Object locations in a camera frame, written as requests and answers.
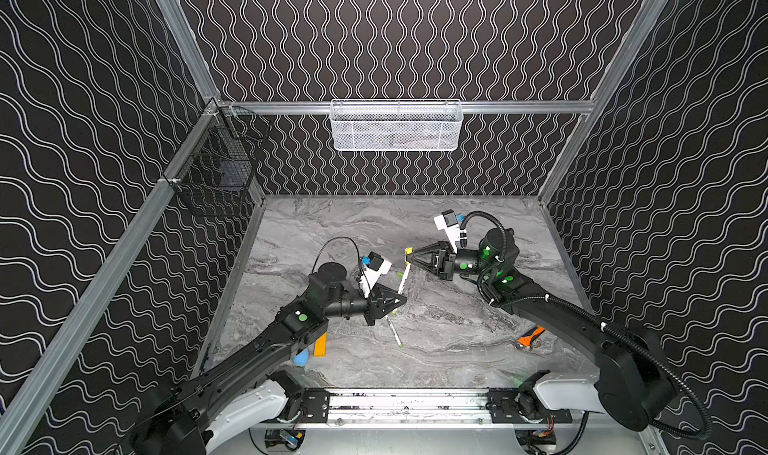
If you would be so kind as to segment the white pen green end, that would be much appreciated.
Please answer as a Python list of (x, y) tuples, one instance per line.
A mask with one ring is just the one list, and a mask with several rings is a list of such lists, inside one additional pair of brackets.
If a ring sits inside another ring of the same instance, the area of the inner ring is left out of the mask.
[(392, 332), (392, 334), (394, 336), (394, 339), (395, 339), (395, 342), (396, 342), (398, 348), (402, 349), (404, 347), (404, 345), (402, 343), (402, 340), (401, 340), (400, 336), (398, 335), (398, 332), (397, 332), (393, 322), (390, 320), (389, 316), (385, 317), (385, 320), (386, 320), (386, 323), (387, 323), (389, 329), (391, 330), (391, 332)]

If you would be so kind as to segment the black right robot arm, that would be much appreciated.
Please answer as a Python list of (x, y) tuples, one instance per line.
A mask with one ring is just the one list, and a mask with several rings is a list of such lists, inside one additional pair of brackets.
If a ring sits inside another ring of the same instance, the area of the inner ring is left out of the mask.
[(515, 233), (493, 215), (448, 210), (436, 217), (435, 224), (446, 240), (406, 249), (408, 263), (441, 280), (459, 276), (474, 282), (489, 307), (534, 322), (597, 367), (598, 376), (583, 396), (547, 397), (545, 379), (534, 381), (540, 405), (605, 413), (636, 432), (652, 426), (693, 440), (711, 435), (709, 410), (670, 366), (656, 335), (606, 322), (520, 272)]

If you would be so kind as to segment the white pen green tip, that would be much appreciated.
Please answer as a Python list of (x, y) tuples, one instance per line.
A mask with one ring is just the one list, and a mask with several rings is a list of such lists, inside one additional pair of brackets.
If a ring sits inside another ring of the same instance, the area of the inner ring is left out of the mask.
[(411, 264), (409, 262), (406, 262), (405, 268), (400, 277), (400, 283), (397, 291), (398, 295), (402, 295), (404, 293), (405, 284), (409, 277), (410, 267), (411, 267)]

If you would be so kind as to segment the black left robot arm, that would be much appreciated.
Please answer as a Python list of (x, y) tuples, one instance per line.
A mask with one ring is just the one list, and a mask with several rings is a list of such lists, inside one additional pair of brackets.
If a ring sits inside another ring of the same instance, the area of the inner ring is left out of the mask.
[(306, 289), (250, 343), (195, 378), (150, 390), (120, 449), (126, 454), (211, 454), (263, 421), (286, 414), (294, 423), (301, 411), (288, 403), (289, 392), (272, 380), (272, 373), (324, 335), (330, 318), (361, 315), (372, 326), (407, 301), (386, 286), (355, 287), (339, 263), (321, 265), (309, 275)]

